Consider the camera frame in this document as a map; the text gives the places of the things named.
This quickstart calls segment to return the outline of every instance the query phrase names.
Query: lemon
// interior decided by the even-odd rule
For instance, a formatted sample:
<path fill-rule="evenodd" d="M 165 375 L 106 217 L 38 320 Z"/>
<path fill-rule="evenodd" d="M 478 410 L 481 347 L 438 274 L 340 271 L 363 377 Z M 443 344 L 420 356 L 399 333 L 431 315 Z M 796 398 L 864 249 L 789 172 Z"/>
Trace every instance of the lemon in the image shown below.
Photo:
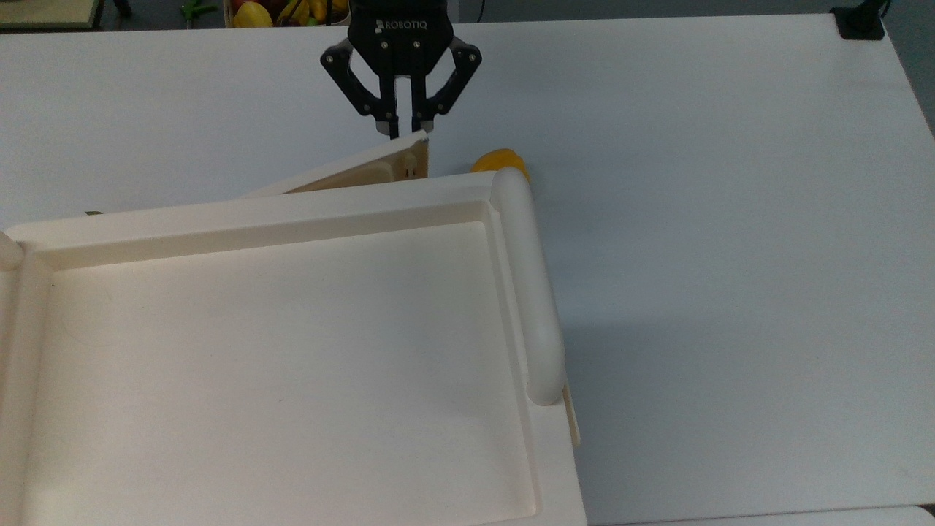
<path fill-rule="evenodd" d="M 496 171 L 506 167 L 518 168 L 523 172 L 523 175 L 526 176 L 526 180 L 529 181 L 529 172 L 525 169 L 525 162 L 523 161 L 523 157 L 520 157 L 516 152 L 509 148 L 493 150 L 492 152 L 481 155 L 481 158 L 478 159 L 476 163 L 474 163 L 474 166 L 471 167 L 470 170 Z"/>
<path fill-rule="evenodd" d="M 234 27 L 272 27 L 269 11 L 256 2 L 244 2 L 234 15 Z"/>

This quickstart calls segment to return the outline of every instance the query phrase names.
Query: table surface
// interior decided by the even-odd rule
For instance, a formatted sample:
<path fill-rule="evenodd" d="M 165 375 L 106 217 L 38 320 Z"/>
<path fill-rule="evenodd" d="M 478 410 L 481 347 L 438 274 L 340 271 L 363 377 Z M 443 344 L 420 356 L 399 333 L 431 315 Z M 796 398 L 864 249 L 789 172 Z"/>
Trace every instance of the table surface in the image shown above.
<path fill-rule="evenodd" d="M 87 28 L 103 0 L 9 0 L 0 2 L 0 29 L 16 27 Z"/>
<path fill-rule="evenodd" d="M 935 501 L 935 142 L 888 39 L 826 15 L 456 33 L 484 62 L 431 171 L 527 161 L 589 522 Z M 342 34 L 0 36 L 0 227 L 382 142 L 318 65 Z"/>

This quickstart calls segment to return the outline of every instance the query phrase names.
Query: fruit basket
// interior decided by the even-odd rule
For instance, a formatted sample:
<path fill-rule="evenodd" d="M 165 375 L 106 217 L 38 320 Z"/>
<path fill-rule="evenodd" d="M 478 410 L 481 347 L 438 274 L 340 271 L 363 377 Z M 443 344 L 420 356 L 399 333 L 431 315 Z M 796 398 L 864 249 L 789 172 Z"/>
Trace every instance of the fruit basket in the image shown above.
<path fill-rule="evenodd" d="M 248 11 L 236 21 L 237 13 L 246 4 L 244 0 L 223 0 L 224 25 L 236 27 L 270 27 L 285 23 L 289 26 L 317 26 L 329 22 L 326 18 L 327 0 L 256 0 Z M 348 25 L 351 15 L 347 0 L 332 0 L 331 25 Z"/>
<path fill-rule="evenodd" d="M 518 170 L 7 233 L 5 525 L 585 524 Z"/>

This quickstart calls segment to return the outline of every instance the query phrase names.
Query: yellow fruit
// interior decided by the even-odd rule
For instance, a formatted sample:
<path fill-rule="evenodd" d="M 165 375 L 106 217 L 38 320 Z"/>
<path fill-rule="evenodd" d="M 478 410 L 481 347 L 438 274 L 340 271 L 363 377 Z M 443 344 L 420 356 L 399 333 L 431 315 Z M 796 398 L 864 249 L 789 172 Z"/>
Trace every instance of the yellow fruit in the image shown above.
<path fill-rule="evenodd" d="M 256 2 L 244 2 L 234 15 L 234 27 L 272 27 L 269 11 Z"/>
<path fill-rule="evenodd" d="M 315 17 L 318 23 L 324 23 L 327 13 L 328 4 L 325 0 L 311 0 L 311 16 Z"/>
<path fill-rule="evenodd" d="M 513 150 L 509 148 L 503 148 L 501 150 L 493 150 L 490 153 L 485 153 L 481 155 L 481 158 L 474 163 L 474 166 L 471 167 L 471 171 L 495 171 L 501 168 L 514 167 L 518 168 L 523 172 L 523 175 L 526 176 L 526 180 L 529 181 L 529 172 L 525 169 L 525 162 L 523 162 L 523 157 L 520 157 Z"/>
<path fill-rule="evenodd" d="M 282 22 L 289 17 L 289 13 L 292 12 L 295 8 L 295 14 L 292 16 L 292 20 L 298 22 L 299 25 L 305 25 L 309 23 L 309 2 L 308 0 L 292 0 L 292 2 L 286 4 L 286 7 L 283 8 L 280 18 L 277 22 Z"/>

